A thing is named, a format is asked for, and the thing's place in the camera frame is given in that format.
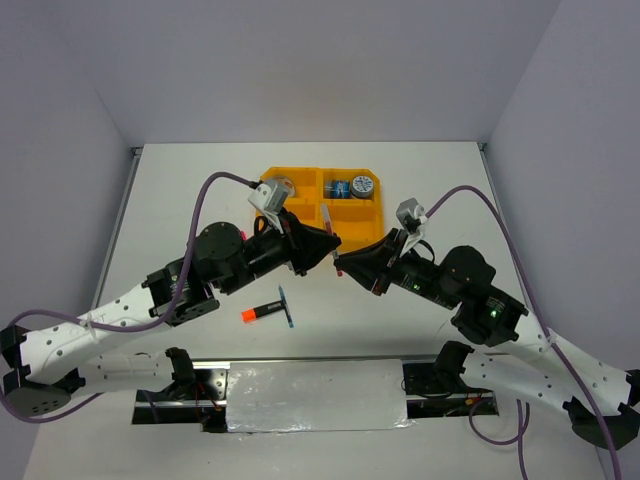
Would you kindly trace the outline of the red pen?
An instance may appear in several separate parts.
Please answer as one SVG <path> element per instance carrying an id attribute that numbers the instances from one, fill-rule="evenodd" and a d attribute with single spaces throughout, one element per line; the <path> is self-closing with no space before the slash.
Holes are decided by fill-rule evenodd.
<path id="1" fill-rule="evenodd" d="M 331 234 L 332 236 L 335 236 L 335 232 L 334 232 L 334 229 L 333 229 L 333 225 L 332 225 L 332 221 L 331 221 L 328 205 L 326 203 L 321 203 L 320 204 L 320 210 L 321 210 L 323 223 L 324 223 L 324 227 L 325 227 L 326 232 L 328 234 Z M 334 249 L 331 252 L 331 255 L 332 255 L 332 259 L 333 260 L 337 260 L 339 258 L 338 250 Z"/>

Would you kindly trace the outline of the silver clear tape roll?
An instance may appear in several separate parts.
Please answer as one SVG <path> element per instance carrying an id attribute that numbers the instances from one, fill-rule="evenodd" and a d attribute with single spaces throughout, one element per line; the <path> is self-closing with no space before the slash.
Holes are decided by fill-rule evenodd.
<path id="1" fill-rule="evenodd" d="M 295 184 L 289 177 L 285 175 L 275 175 L 273 176 L 273 179 L 285 188 L 289 198 L 294 198 L 296 196 Z"/>

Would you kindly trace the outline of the orange cap black highlighter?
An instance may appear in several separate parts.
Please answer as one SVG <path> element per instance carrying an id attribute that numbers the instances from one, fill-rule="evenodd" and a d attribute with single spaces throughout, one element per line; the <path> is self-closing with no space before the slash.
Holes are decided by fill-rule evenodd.
<path id="1" fill-rule="evenodd" d="M 275 301 L 260 305 L 242 312 L 241 317 L 244 323 L 251 323 L 260 318 L 272 315 L 285 309 L 282 301 Z"/>

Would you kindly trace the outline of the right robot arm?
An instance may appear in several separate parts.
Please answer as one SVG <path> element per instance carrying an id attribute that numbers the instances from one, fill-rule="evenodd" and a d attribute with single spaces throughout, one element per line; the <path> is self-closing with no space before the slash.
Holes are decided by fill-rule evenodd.
<path id="1" fill-rule="evenodd" d="M 404 253 L 406 236 L 392 229 L 334 264 L 377 296 L 395 285 L 453 311 L 464 339 L 447 341 L 436 357 L 442 389 L 510 391 L 567 416 L 577 436 L 600 448 L 621 449 L 638 437 L 638 371 L 611 367 L 543 330 L 521 302 L 493 286 L 496 271 L 475 248 L 455 247 L 435 263 Z"/>

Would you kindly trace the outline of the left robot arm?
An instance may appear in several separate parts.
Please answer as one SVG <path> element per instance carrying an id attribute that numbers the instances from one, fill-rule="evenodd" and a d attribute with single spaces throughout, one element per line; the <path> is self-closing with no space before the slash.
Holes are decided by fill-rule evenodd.
<path id="1" fill-rule="evenodd" d="M 216 293 L 230 295 L 282 265 L 303 276 L 341 244 L 337 235 L 305 225 L 291 212 L 282 211 L 279 219 L 274 228 L 257 218 L 250 238 L 231 223 L 213 223 L 196 236 L 191 256 L 111 302 L 49 328 L 3 329 L 1 355 L 10 368 L 2 379 L 4 404 L 19 418 L 40 423 L 60 418 L 62 407 L 85 395 L 143 389 L 189 396 L 196 375 L 185 350 L 121 356 L 117 349 L 218 309 Z"/>

